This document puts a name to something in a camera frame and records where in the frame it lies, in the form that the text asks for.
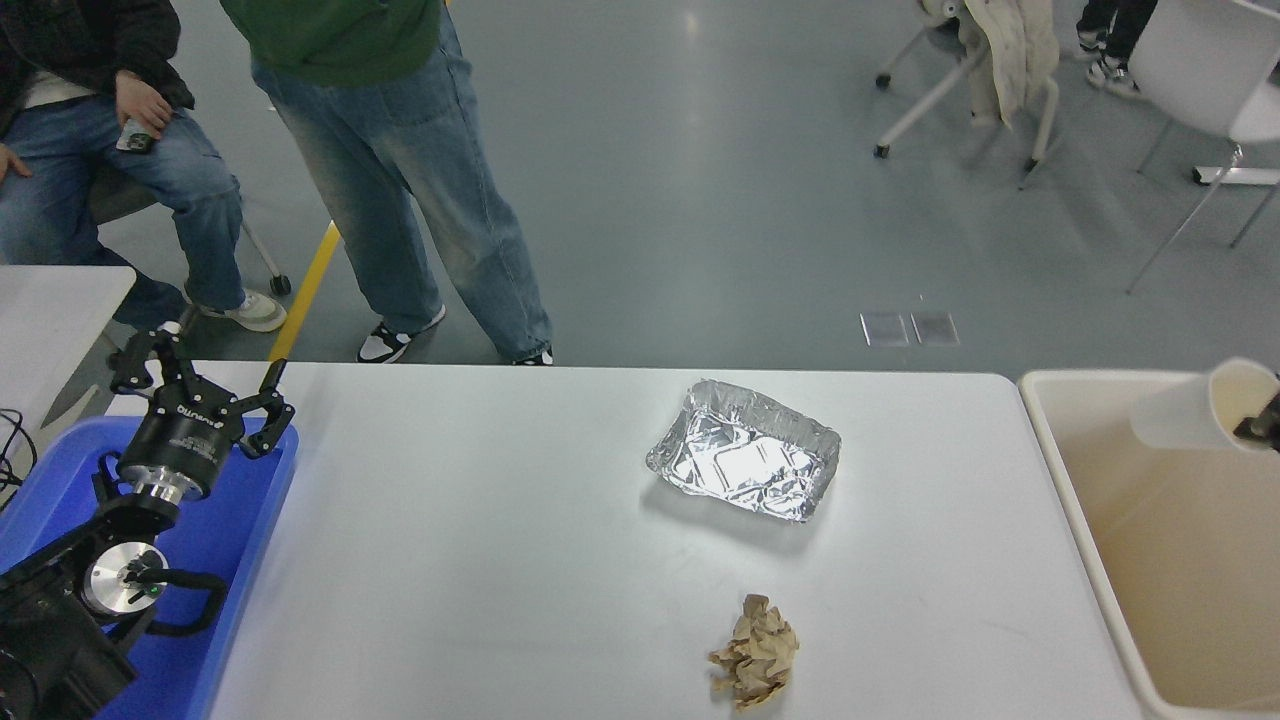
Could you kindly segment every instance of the aluminum foil tray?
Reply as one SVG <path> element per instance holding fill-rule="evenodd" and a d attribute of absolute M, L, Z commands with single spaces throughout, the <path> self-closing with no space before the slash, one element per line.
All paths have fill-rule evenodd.
<path fill-rule="evenodd" d="M 645 464 L 689 495 L 804 523 L 840 460 L 840 436 L 771 397 L 701 380 Z"/>

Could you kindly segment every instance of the yellow floor line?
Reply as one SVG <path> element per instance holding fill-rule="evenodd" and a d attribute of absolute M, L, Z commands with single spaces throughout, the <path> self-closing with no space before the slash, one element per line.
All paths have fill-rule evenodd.
<path fill-rule="evenodd" d="M 342 240 L 342 234 L 338 232 L 338 227 L 329 223 L 329 229 L 325 231 L 324 240 L 320 241 L 320 247 L 316 249 L 315 256 L 311 258 L 311 266 L 307 268 L 307 275 L 302 278 L 302 287 L 298 288 L 293 306 L 289 307 L 289 316 L 280 325 L 280 334 L 275 336 L 275 345 L 271 346 L 271 352 L 266 356 L 268 360 L 288 357 L 289 351 L 293 350 L 293 343 L 298 340 L 298 332 L 302 331 L 302 323 L 307 319 L 307 311 L 311 310 L 311 300 L 315 299 L 316 291 L 320 290 L 320 281 L 324 279 L 324 274 L 329 269 L 329 260 L 333 258 L 333 251 L 338 247 L 339 240 Z"/>

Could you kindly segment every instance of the person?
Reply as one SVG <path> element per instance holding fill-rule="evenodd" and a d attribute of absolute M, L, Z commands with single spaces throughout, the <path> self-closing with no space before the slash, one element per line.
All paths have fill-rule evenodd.
<path fill-rule="evenodd" d="M 550 365 L 552 325 L 480 145 L 471 65 L 440 0 L 223 0 L 380 315 L 356 354 L 394 363 L 444 318 L 413 218 L 498 352 Z"/>
<path fill-rule="evenodd" d="M 178 35 L 169 0 L 0 3 L 0 255 L 129 265 L 99 242 L 90 213 L 95 168 L 110 164 L 173 209 L 200 310 L 270 332 L 285 310 L 242 286 L 239 184 L 187 113 L 195 99 L 169 64 Z M 131 120 L 133 149 L 148 151 L 116 149 Z M 178 288 L 138 272 L 115 319 L 151 329 L 186 309 Z"/>
<path fill-rule="evenodd" d="M 1093 60 L 1085 73 L 1089 85 L 1128 100 L 1140 100 L 1142 90 L 1129 74 L 1129 55 L 1138 42 L 1156 0 L 1089 0 L 1075 23 L 1084 56 Z"/>

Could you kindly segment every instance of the white tabletop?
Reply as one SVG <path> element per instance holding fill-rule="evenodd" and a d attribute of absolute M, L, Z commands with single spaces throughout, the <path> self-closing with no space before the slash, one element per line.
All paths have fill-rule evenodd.
<path fill-rule="evenodd" d="M 0 407 L 40 428 L 134 277 L 132 268 L 0 265 Z"/>
<path fill-rule="evenodd" d="M 197 369 L 248 395 L 265 366 Z M 840 433 L 809 524 L 645 468 L 701 378 Z M 212 719 L 727 719 L 707 653 L 746 593 L 800 639 L 754 717 L 1140 717 L 1002 378 L 294 364 L 282 388 L 297 474 Z"/>

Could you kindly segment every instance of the chair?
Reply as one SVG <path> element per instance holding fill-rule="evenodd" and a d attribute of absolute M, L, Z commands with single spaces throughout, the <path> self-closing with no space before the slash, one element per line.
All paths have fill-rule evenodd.
<path fill-rule="evenodd" d="M 969 10 L 964 5 L 964 0 L 933 0 L 928 4 L 922 3 L 924 9 L 924 24 L 915 36 L 908 41 L 906 46 L 899 50 L 893 58 L 881 68 L 876 74 L 876 87 L 881 90 L 888 90 L 890 82 L 892 81 L 893 68 L 908 55 L 908 53 L 914 49 L 922 38 L 928 37 L 929 42 L 952 55 L 956 59 L 956 67 L 951 69 L 943 78 L 929 90 L 924 97 L 918 100 L 915 105 L 911 106 L 893 126 L 884 132 L 883 136 L 876 142 L 876 156 L 888 158 L 890 146 L 897 140 L 902 133 L 911 128 L 925 113 L 933 109 L 948 92 L 955 87 L 961 78 L 966 77 L 973 69 L 983 61 L 983 59 L 989 53 L 986 38 L 975 51 L 966 51 L 964 44 L 960 41 L 961 24 L 974 26 L 975 20 Z M 1048 147 L 1050 131 L 1053 127 L 1053 115 L 1057 113 L 1057 97 L 1059 88 L 1053 78 L 1044 79 L 1044 109 L 1041 114 L 1039 128 L 1036 133 L 1036 143 L 1032 147 L 1032 155 L 1027 160 L 1023 168 L 1029 176 L 1032 170 L 1039 165 L 1041 160 L 1044 159 L 1044 152 Z"/>
<path fill-rule="evenodd" d="M 1226 174 L 1243 158 L 1242 143 L 1280 140 L 1280 87 L 1267 82 L 1280 60 L 1280 13 L 1244 0 L 1160 0 L 1129 58 L 1129 70 L 1142 94 L 1169 115 L 1147 156 L 1143 173 L 1174 120 L 1226 140 L 1229 167 L 1219 170 L 1208 190 L 1187 218 L 1151 255 L 1129 283 L 1138 281 L 1208 202 Z M 1275 186 L 1235 234 L 1239 245 L 1262 209 L 1275 196 Z"/>
<path fill-rule="evenodd" d="M 156 199 L 146 186 L 113 165 L 102 164 L 95 170 L 93 182 L 88 188 L 88 210 L 93 224 L 110 223 L 155 204 Z M 248 227 L 248 220 L 242 220 L 241 227 L 271 273 L 271 293 L 278 297 L 289 295 L 293 291 L 289 277 L 280 273 L 275 260 Z"/>

